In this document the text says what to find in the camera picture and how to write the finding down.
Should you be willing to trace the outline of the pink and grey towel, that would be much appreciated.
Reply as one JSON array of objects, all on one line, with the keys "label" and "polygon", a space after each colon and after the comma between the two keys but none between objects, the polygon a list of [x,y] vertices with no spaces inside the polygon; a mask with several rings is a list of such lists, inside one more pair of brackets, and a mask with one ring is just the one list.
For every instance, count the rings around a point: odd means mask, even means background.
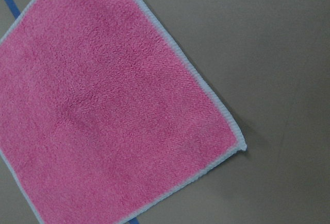
[{"label": "pink and grey towel", "polygon": [[1,39],[1,157],[39,223],[125,223],[245,150],[143,0],[31,0]]}]

